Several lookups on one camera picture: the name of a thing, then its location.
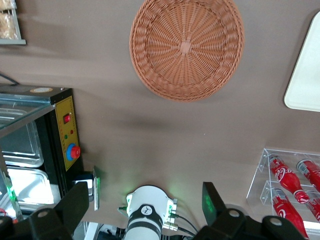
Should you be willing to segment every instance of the toaster oven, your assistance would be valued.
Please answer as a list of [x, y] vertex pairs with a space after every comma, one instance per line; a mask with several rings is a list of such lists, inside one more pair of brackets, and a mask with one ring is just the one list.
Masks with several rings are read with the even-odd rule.
[[0, 148], [3, 214], [57, 203], [84, 172], [73, 90], [0, 84]]

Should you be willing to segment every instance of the yellow control panel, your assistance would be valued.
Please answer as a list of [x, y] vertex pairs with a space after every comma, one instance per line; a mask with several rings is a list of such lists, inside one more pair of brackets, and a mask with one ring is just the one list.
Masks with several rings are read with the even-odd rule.
[[72, 96], [56, 103], [55, 114], [59, 127], [64, 166], [65, 170], [68, 171], [80, 156]]

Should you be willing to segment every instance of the white tray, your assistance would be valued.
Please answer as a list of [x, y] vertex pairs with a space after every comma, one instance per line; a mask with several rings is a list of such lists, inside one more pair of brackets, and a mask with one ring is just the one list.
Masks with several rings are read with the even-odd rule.
[[320, 12], [306, 35], [284, 103], [291, 109], [320, 112]]

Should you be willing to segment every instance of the coca-cola bottle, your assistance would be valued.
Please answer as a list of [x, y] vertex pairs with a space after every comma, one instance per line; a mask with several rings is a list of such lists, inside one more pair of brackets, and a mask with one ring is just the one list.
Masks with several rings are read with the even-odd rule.
[[304, 221], [295, 207], [289, 201], [287, 195], [280, 188], [272, 188], [272, 205], [279, 217], [289, 220], [302, 234], [305, 239], [309, 239]]
[[273, 153], [269, 155], [269, 166], [280, 185], [292, 193], [298, 203], [305, 204], [309, 201], [308, 195], [302, 190], [298, 176], [278, 155]]
[[296, 165], [296, 169], [320, 192], [320, 167], [314, 161], [310, 159], [301, 160]]
[[306, 191], [310, 197], [310, 201], [305, 205], [312, 212], [317, 221], [320, 222], [320, 193], [316, 190]]

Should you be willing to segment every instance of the emergency stop button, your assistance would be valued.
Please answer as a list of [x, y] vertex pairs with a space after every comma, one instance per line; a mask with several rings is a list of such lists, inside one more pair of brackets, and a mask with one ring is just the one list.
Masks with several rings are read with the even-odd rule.
[[71, 143], [66, 150], [66, 158], [69, 161], [75, 160], [80, 157], [81, 149], [74, 143]]
[[70, 116], [70, 113], [68, 113], [67, 115], [64, 115], [63, 116], [63, 123], [66, 124], [68, 122], [71, 121], [71, 116]]

